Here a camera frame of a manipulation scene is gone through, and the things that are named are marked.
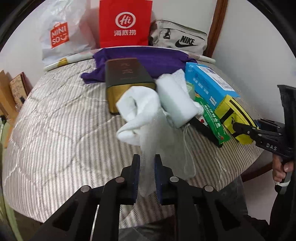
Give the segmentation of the person's right hand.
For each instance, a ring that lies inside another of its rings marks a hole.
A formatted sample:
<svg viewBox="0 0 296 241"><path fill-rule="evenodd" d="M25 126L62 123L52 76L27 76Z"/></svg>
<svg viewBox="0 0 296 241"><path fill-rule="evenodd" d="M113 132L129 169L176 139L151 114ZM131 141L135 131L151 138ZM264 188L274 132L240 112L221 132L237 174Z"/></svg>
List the person's right hand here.
<svg viewBox="0 0 296 241"><path fill-rule="evenodd" d="M294 170L294 163L288 162L283 164L282 158L273 154L273 180L281 182L286 175Z"/></svg>

